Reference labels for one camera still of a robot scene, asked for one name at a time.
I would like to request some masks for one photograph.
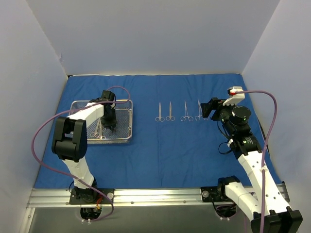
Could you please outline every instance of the wire basket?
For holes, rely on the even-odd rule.
[[[78,100],[71,104],[70,109],[83,108],[89,103],[88,100]],[[127,143],[132,138],[133,131],[133,102],[116,104],[117,126],[114,132],[102,127],[100,118],[95,120],[86,129],[88,144],[111,144]]]

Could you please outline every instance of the black bracket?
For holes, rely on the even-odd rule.
[[[73,132],[73,137],[65,134]],[[60,116],[56,119],[52,152],[62,159],[78,162],[87,150],[86,121]]]
[[[109,198],[111,198],[111,200],[113,202],[114,194],[115,194],[115,190],[113,188],[97,188],[97,189],[100,190],[102,193],[104,193]],[[69,199],[69,204],[70,205],[96,204],[97,200],[94,200],[92,202],[88,202],[85,199],[80,198],[77,195],[75,189],[72,189],[70,199]],[[110,204],[110,202],[106,198],[103,198],[99,204]]]

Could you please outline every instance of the surgical scissors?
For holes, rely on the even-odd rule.
[[[95,128],[95,131],[93,133],[91,133],[91,137],[96,137],[96,138],[100,138],[101,134],[99,132],[97,132],[98,128],[99,128],[99,124],[100,124],[101,120],[98,119],[97,121],[97,125]]]
[[[170,116],[166,117],[167,121],[175,121],[175,117],[172,116],[172,102],[170,102]]]
[[[199,99],[198,99],[198,105],[199,105],[199,115],[198,115],[198,116],[195,116],[195,120],[200,120],[200,118],[203,117],[203,116],[202,116],[202,114],[203,114],[203,113],[202,113],[202,108],[201,108]]]
[[[164,119],[164,117],[161,117],[161,102],[159,103],[159,117],[156,117],[155,118],[155,121],[161,121],[161,122],[163,122],[165,119]]]
[[[186,104],[186,100],[185,100],[185,116],[182,116],[180,118],[180,120],[181,121],[186,121],[186,118],[188,118],[188,121],[193,121],[193,117],[189,116],[189,114],[188,114],[187,104]]]

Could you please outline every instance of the robotic arm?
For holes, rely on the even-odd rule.
[[[293,211],[279,193],[266,164],[261,167],[261,147],[248,125],[251,112],[248,108],[237,105],[245,98],[244,94],[235,94],[241,91],[242,87],[234,86],[228,90],[230,98],[212,98],[208,103],[202,103],[202,115],[208,117],[215,110],[211,119],[222,123],[228,133],[227,145],[247,173],[258,197],[262,194],[262,169],[265,169],[265,213],[261,213],[261,202],[248,193],[234,176],[218,180],[219,195],[233,200],[240,207],[251,221],[254,233],[259,232],[261,214],[265,215],[265,233],[296,233],[302,216],[299,210]]]
[[[110,91],[103,91],[102,96],[91,100],[87,106],[102,101],[114,101],[115,94]],[[55,123],[55,131],[52,141],[52,152],[57,154],[68,167],[70,173],[88,185],[97,188],[96,180],[90,173],[85,153],[87,150],[86,129],[98,118],[104,128],[115,130],[116,110],[115,104],[104,103],[94,107],[81,110],[68,117],[59,117]],[[83,199],[92,203],[97,199],[97,193],[74,179],[74,190],[77,199]]]

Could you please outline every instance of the white backdrop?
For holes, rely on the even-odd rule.
[[[27,0],[67,74],[241,73],[279,0]]]
[[[0,233],[17,233],[39,169],[30,141],[67,78],[26,1],[2,3],[0,34]],[[37,139],[40,157],[50,129]]]
[[[269,147],[291,205],[303,215],[300,233],[311,229],[310,22],[310,0],[281,0],[243,72],[248,89],[267,90],[277,98],[279,111]],[[268,132],[273,103],[261,94],[251,97]]]

